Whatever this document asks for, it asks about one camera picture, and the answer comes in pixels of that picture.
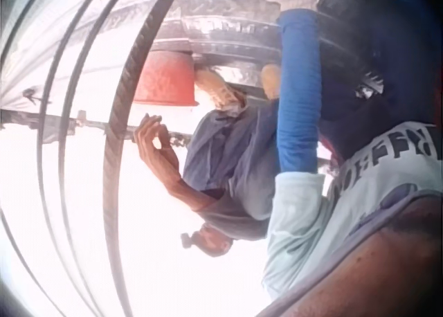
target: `dark hair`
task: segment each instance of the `dark hair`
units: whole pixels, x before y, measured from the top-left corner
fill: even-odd
[[[199,231],[194,232],[192,236],[189,236],[189,234],[187,233],[181,234],[181,245],[182,247],[184,247],[184,249],[189,249],[192,246],[196,246],[210,257],[220,257],[227,253],[227,251],[208,248],[208,246],[206,246],[205,244],[205,241],[201,238],[201,234]]]

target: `blue arm sleeve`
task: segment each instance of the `blue arm sleeve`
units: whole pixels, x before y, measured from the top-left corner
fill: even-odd
[[[277,146],[282,172],[317,173],[321,65],[316,13],[281,14],[282,81]]]

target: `orange bucket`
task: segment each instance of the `orange bucket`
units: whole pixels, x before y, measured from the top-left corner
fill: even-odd
[[[191,107],[194,94],[194,60],[191,55],[156,51],[147,56],[134,103]]]

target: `white shirt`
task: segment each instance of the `white shirt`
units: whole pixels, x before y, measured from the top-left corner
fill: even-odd
[[[350,233],[410,193],[443,192],[442,137],[433,125],[402,123],[340,169],[327,198],[321,174],[275,179],[263,285],[273,299],[311,274]]]

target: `curved metal bar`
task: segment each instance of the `curved metal bar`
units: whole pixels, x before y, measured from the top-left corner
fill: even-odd
[[[104,24],[106,18],[108,17],[109,13],[111,12],[112,8],[116,5],[117,2],[118,0],[109,0],[103,11],[100,13],[100,16],[97,18],[95,24],[93,25],[93,28],[89,32],[88,37],[86,38],[83,44],[77,62],[75,63],[71,79],[69,80],[68,89],[66,90],[66,97],[64,99],[62,117],[60,118],[60,130],[58,138],[59,187],[60,187],[60,199],[62,202],[62,216],[63,216],[64,227],[66,230],[66,236],[68,239],[69,248],[71,249],[73,259],[75,265],[77,266],[77,270],[80,274],[80,278],[82,280],[84,288],[87,290],[87,293],[89,294],[89,297],[91,298],[94,307],[98,310],[98,313],[101,316],[104,316],[104,314],[101,312],[96,301],[93,299],[91,289],[87,283],[86,277],[84,276],[84,272],[82,271],[82,268],[80,266],[80,261],[78,259],[78,254],[74,247],[74,242],[71,234],[71,225],[69,223],[68,210],[66,206],[66,190],[64,185],[64,169],[65,169],[64,162],[66,155],[66,137],[68,135],[68,128],[69,128],[69,116],[71,114],[71,108],[75,97],[75,90],[77,89],[77,84],[80,79],[80,76],[82,75],[83,66],[84,63],[86,62],[89,51],[91,50],[91,47],[94,41],[96,40],[96,37],[100,29],[102,28],[102,25]]]
[[[53,81],[55,77],[55,73],[57,72],[58,65],[60,63],[60,60],[62,59],[64,49],[66,48],[66,45],[68,44],[69,38],[71,37],[73,31],[75,30],[75,27],[77,26],[78,22],[81,20],[83,14],[89,7],[89,4],[92,2],[92,0],[85,0],[80,9],[75,14],[73,20],[69,24],[68,28],[66,29],[66,32],[62,38],[62,41],[60,42],[60,45],[57,49],[57,52],[54,55],[53,61],[51,63],[51,67],[49,68],[48,77],[46,78],[46,82],[43,89],[43,95],[42,95],[42,101],[40,104],[40,111],[39,111],[39,122],[38,122],[38,130],[37,130],[37,177],[39,181],[39,190],[40,190],[40,197],[42,199],[42,207],[43,207],[43,213],[44,213],[44,219],[46,222],[46,227],[48,228],[49,235],[51,236],[51,241],[55,247],[55,251],[57,253],[57,256],[60,259],[60,262],[62,263],[62,266],[68,275],[69,280],[71,281],[72,285],[74,286],[75,290],[77,291],[78,295],[81,297],[85,305],[90,308],[94,316],[98,317],[98,311],[99,309],[96,307],[95,309],[91,306],[91,304],[88,302],[88,300],[84,297],[81,290],[78,288],[77,284],[75,283],[73,276],[68,270],[68,266],[66,265],[66,260],[63,258],[62,253],[60,252],[60,248],[58,247],[57,241],[55,239],[55,234],[53,227],[51,225],[51,219],[49,217],[48,213],[48,206],[46,204],[46,195],[44,191],[44,182],[43,182],[43,133],[44,133],[44,122],[46,119],[46,109],[48,107],[48,101],[49,96],[51,93],[51,89],[53,86]]]
[[[39,289],[46,296],[46,298],[49,300],[49,302],[51,302],[51,304],[54,306],[54,308],[60,313],[60,315],[62,317],[66,317],[66,315],[63,314],[63,311],[60,310],[60,308],[55,304],[55,302],[51,300],[51,298],[49,297],[47,292],[43,289],[43,287],[41,286],[41,284],[39,283],[39,281],[35,277],[34,273],[30,270],[30,268],[28,266],[28,263],[26,263],[26,261],[25,261],[23,255],[21,254],[20,249],[19,249],[19,247],[18,247],[14,237],[12,236],[11,229],[9,228],[8,222],[6,221],[5,214],[3,213],[3,210],[1,208],[0,208],[0,215],[1,215],[1,223],[3,224],[3,227],[5,228],[5,231],[6,231],[6,236],[8,236],[9,242],[11,242],[12,247],[14,248],[14,251],[17,254],[17,257],[19,258],[20,262],[23,264],[25,270],[28,272],[28,274],[31,277],[31,279],[35,282],[37,287],[39,287]]]
[[[118,185],[127,131],[127,121],[134,94],[152,43],[174,0],[157,0],[143,23],[132,46],[117,86],[106,134],[103,163],[103,218],[114,284],[126,317],[132,317],[118,241]]]
[[[25,19],[26,15],[28,14],[29,10],[32,8],[35,2],[36,0],[28,1],[23,10],[20,12],[19,18],[17,18],[17,21],[12,27],[8,39],[6,40],[5,46],[3,47],[3,51],[1,52],[0,71],[3,70],[3,65],[5,64],[6,58],[9,54],[9,50],[11,49],[12,43],[14,42],[15,36],[17,35],[17,32],[19,31],[20,26],[23,23],[23,20]]]

